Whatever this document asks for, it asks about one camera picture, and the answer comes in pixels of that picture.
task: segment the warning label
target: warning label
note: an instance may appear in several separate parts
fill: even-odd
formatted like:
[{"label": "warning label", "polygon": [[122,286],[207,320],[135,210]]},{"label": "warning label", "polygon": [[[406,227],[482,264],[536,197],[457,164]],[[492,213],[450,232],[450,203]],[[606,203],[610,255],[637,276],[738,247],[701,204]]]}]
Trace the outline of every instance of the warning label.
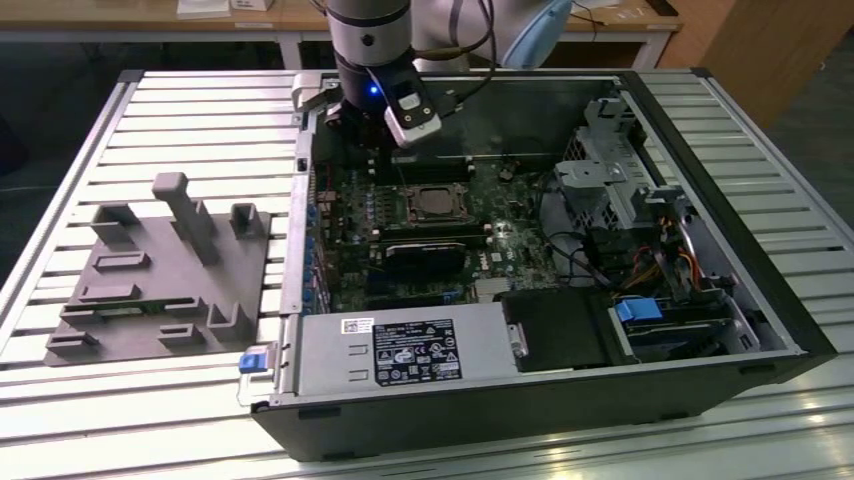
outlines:
[{"label": "warning label", "polygon": [[374,325],[381,387],[464,378],[454,320]]}]

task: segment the metal bracket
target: metal bracket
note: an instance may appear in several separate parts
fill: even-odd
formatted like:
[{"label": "metal bracket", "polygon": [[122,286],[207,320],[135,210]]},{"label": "metal bracket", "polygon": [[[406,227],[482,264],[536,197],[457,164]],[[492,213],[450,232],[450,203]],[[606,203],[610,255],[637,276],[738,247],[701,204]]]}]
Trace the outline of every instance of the metal bracket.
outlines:
[{"label": "metal bracket", "polygon": [[625,182],[626,174],[620,166],[600,160],[574,160],[556,165],[561,182],[573,188],[601,188]]},{"label": "metal bracket", "polygon": [[291,86],[294,111],[305,113],[323,105],[327,101],[323,92],[329,88],[327,83],[323,81],[322,72],[307,71],[298,73],[294,76],[294,83]]}]

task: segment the wooden table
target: wooden table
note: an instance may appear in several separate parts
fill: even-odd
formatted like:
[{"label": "wooden table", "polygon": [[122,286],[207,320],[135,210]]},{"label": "wooden table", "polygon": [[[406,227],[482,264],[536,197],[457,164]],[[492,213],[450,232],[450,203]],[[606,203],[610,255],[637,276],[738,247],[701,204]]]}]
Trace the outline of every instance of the wooden table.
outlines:
[{"label": "wooden table", "polygon": [[[3,0],[0,42],[233,42],[271,41],[289,69],[303,68],[299,43],[329,41],[326,18],[307,0],[277,0],[267,12],[233,11],[231,17],[179,20],[178,0]],[[586,11],[578,12],[582,17]],[[593,10],[573,18],[562,42],[637,43],[633,65],[654,68],[677,17],[661,17],[645,0]]]},{"label": "wooden table", "polygon": [[281,42],[285,5],[179,20],[178,0],[2,0],[0,42]]},{"label": "wooden table", "polygon": [[[290,41],[281,43],[282,56],[287,68],[302,68],[299,43],[305,41],[330,41],[329,24],[306,0],[278,0],[285,3],[282,27],[290,35]],[[593,18],[605,25],[586,20]],[[656,68],[658,59],[674,32],[682,28],[680,17],[662,17],[656,13],[646,0],[624,0],[612,8],[598,8],[577,12],[572,17],[561,42],[574,43],[637,43],[641,44],[632,63],[633,68]]]},{"label": "wooden table", "polygon": [[[757,124],[770,127],[852,28],[854,1],[670,3],[686,27],[674,35],[660,67],[709,68]],[[851,92],[840,95],[843,100]]]}]

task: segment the robot end effector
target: robot end effector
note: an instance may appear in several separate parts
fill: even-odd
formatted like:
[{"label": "robot end effector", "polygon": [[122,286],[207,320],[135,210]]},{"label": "robot end effector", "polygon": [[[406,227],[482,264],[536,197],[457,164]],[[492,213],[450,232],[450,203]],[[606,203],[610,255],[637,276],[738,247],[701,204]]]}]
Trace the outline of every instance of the robot end effector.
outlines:
[{"label": "robot end effector", "polygon": [[493,57],[494,66],[501,55],[506,67],[529,69],[552,52],[573,2],[496,3],[500,5],[494,0],[327,0],[342,107],[354,110],[350,117],[357,121],[385,123],[400,147],[440,132],[442,118],[460,109],[493,73],[472,91],[432,98],[417,60],[422,67],[438,70],[449,69],[444,60],[466,53]]}]

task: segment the gray post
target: gray post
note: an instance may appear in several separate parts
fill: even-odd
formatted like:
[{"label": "gray post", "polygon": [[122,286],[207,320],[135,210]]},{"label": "gray post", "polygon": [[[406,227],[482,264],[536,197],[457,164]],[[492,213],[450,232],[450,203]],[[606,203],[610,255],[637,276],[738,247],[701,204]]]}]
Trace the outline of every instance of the gray post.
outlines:
[{"label": "gray post", "polygon": [[203,265],[219,262],[219,252],[211,240],[211,218],[207,210],[197,210],[187,196],[187,176],[181,172],[161,173],[151,188],[155,198],[170,205],[178,228],[186,235]]}]

